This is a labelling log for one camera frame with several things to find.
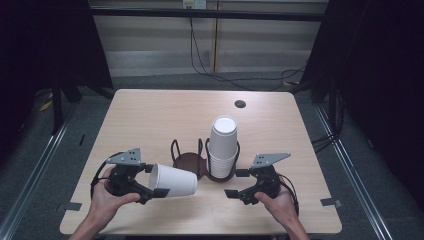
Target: paper cup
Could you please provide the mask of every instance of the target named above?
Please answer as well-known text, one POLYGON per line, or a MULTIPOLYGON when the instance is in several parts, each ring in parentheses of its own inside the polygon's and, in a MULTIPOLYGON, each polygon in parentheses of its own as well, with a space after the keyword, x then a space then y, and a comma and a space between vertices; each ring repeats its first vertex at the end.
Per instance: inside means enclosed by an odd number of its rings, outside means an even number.
POLYGON ((206 166, 209 173, 216 178, 225 178, 230 175, 231 170, 233 169, 234 161, 236 160, 237 154, 235 154, 230 159, 218 159, 212 154, 209 154, 207 159, 206 166))
POLYGON ((237 153, 237 123, 231 116, 222 115, 215 119, 209 152, 218 159, 230 159, 237 153))
POLYGON ((169 189, 168 197, 190 196, 196 192, 196 174, 161 164, 155 164, 149 178, 149 188, 169 189))

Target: electrical outlet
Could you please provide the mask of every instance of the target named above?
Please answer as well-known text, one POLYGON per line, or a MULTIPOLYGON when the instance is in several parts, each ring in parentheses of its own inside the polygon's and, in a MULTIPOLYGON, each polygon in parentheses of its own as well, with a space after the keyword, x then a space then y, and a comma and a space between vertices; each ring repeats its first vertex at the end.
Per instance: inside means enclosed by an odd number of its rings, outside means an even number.
POLYGON ((184 9, 194 9, 194 0, 183 0, 184 9))
POLYGON ((194 0, 194 9, 206 9, 206 0, 194 0))

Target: wall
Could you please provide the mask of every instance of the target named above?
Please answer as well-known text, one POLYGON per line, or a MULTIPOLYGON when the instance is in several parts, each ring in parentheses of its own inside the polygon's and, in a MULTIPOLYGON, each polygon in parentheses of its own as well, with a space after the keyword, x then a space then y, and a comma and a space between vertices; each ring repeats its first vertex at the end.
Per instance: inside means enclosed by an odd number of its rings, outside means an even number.
MULTIPOLYGON (((182 1, 93 0, 92 6, 182 8, 182 1)), ((207 1, 207 9, 324 13, 326 1, 207 1)), ((186 18, 95 16, 112 76, 201 69, 186 18)), ((320 23, 193 19, 198 51, 210 72, 282 71, 308 59, 320 23)))

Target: finger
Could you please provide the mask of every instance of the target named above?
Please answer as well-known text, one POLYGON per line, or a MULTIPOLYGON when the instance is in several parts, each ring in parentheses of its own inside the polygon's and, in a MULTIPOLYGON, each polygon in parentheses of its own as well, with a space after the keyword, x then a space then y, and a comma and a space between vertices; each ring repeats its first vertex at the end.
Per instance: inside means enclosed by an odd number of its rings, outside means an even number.
POLYGON ((284 181, 284 177, 283 177, 283 175, 281 175, 281 174, 280 174, 279 178, 280 178, 280 181, 281 181, 281 182, 286 183, 286 182, 284 181))
POLYGON ((285 182, 280 184, 280 193, 289 192, 289 186, 285 182))
POLYGON ((114 167, 115 167, 115 166, 112 166, 112 167, 107 168, 107 169, 105 170, 105 172, 103 173, 102 178, 108 178, 108 177, 109 177, 109 175, 110 175, 110 173, 112 172, 112 169, 113 169, 114 167))
POLYGON ((254 196, 256 199, 258 199, 259 202, 263 203, 264 205, 269 205, 272 202, 272 199, 263 192, 257 192, 254 196))
POLYGON ((125 205, 127 203, 132 203, 140 200, 140 195, 138 193, 128 193, 122 197, 119 197, 117 202, 119 206, 125 205))

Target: wrist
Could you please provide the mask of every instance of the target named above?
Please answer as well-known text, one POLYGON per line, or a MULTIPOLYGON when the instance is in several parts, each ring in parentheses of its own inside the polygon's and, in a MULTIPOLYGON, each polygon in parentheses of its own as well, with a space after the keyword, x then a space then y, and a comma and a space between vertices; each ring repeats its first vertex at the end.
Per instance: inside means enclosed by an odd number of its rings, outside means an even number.
POLYGON ((309 239, 300 220, 296 218, 286 219, 281 225, 286 229, 291 240, 306 240, 309 239))
POLYGON ((99 224, 89 216, 87 216, 72 234, 70 239, 94 239, 95 236, 102 230, 99 224))

